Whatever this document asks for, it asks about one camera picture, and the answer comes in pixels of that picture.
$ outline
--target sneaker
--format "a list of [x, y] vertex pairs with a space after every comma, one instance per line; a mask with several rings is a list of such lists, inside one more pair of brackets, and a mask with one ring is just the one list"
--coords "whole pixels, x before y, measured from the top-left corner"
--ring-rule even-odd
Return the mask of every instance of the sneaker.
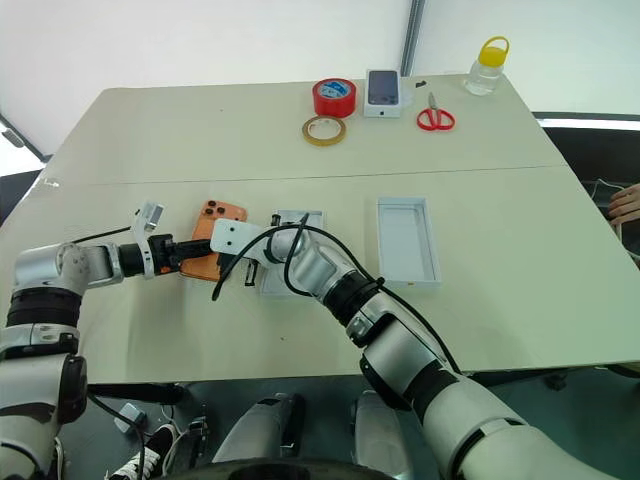
[[[162, 474], [162, 462], [171, 449], [171, 445], [178, 439], [176, 428], [167, 423], [159, 427], [151, 436], [144, 447], [144, 466], [142, 478], [159, 477]], [[125, 463], [111, 476], [105, 476], [105, 480], [137, 480], [140, 467], [140, 453], [136, 453], [131, 460]]]

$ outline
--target floor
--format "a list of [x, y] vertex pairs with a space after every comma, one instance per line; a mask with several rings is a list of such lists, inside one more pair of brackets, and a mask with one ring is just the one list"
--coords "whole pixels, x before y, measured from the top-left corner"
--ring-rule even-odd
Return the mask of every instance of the floor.
[[[307, 400], [301, 456], [351, 461], [353, 437], [350, 406], [368, 388], [359, 376], [273, 380], [230, 380], [188, 385], [189, 395], [177, 408], [181, 427], [204, 412], [212, 430], [207, 463], [237, 420], [255, 401], [275, 392], [298, 392]], [[624, 480], [640, 472], [640, 380], [599, 369], [572, 371], [566, 387], [547, 388], [542, 377], [492, 387], [491, 390], [532, 425], [541, 428], [567, 452]], [[121, 401], [108, 401], [120, 406]], [[164, 423], [156, 405], [135, 402], [149, 417], [148, 431]], [[439, 478], [415, 416], [399, 413], [411, 448], [416, 478]], [[113, 420], [95, 406], [66, 426], [60, 438], [67, 453], [67, 480], [101, 478], [136, 452], [135, 437], [125, 437]], [[185, 439], [174, 468], [186, 465], [190, 440]]]

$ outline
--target bottle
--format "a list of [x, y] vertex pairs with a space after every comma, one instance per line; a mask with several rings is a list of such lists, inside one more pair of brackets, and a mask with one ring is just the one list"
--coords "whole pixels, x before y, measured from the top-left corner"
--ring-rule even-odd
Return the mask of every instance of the bottle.
[[[491, 43], [503, 40], [506, 44], [504, 49], [490, 45]], [[474, 95], [488, 95], [492, 93], [504, 69], [504, 62], [509, 53], [509, 40], [505, 37], [491, 37], [485, 42], [480, 50], [478, 59], [471, 66], [469, 75], [464, 81], [464, 86]]]

